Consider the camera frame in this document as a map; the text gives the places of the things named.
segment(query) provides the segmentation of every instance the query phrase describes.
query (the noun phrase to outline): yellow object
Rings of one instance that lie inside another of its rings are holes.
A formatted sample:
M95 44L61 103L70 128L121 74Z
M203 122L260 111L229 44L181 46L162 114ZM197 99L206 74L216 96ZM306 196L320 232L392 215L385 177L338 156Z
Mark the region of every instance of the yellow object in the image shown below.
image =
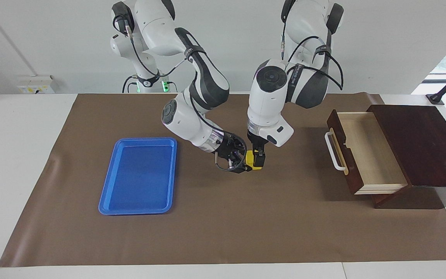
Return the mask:
M254 166L254 154L252 150L248 150L247 154L245 155L245 162L248 166L252 168L252 170L260 170L262 167L255 167Z

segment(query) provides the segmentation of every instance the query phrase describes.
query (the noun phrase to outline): brown mat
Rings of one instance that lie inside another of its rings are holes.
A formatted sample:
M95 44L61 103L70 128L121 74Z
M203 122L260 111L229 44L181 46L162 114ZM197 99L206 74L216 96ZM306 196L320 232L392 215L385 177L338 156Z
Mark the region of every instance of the brown mat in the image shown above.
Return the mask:
M0 267L446 260L446 210L375 210L349 194L324 143L326 120L365 111L379 96L328 95L310 110L287 104L295 134L267 145L266 168L218 171L213 155L178 140L167 214L98 211L120 138L173 136L161 124L171 95L79 95L0 260ZM247 95L209 113L244 136Z

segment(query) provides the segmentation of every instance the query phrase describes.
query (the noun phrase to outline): table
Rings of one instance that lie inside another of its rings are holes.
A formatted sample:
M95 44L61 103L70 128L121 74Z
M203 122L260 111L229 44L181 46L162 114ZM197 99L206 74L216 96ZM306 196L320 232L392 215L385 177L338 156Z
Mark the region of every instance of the table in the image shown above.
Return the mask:
M0 95L0 256L67 118L75 94ZM387 104L428 105L424 96L384 95ZM446 118L446 108L438 107ZM0 269L0 277L446 277L443 262L163 265Z

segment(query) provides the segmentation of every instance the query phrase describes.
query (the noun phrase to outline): drawer handle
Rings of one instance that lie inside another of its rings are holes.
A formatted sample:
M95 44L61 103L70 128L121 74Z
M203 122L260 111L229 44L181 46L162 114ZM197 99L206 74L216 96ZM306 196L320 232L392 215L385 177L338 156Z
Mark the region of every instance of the drawer handle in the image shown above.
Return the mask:
M331 161L333 162L333 166L335 166L335 168L337 170L345 171L345 170L347 170L347 168L340 166L336 162L336 157L335 157L335 153L333 151L333 146L331 146L331 142L329 141L329 136L333 136L333 135L334 135L333 132L327 132L326 134L324 134L324 140L326 141L326 145L328 146L329 155L331 156Z

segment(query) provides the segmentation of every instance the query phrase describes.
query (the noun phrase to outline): blue tray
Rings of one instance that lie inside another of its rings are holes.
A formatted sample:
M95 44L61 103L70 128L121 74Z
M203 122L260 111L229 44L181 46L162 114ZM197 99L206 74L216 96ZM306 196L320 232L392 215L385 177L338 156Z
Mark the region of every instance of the blue tray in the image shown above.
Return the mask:
M99 212L134 215L170 210L176 158L174 138L119 140L111 156Z

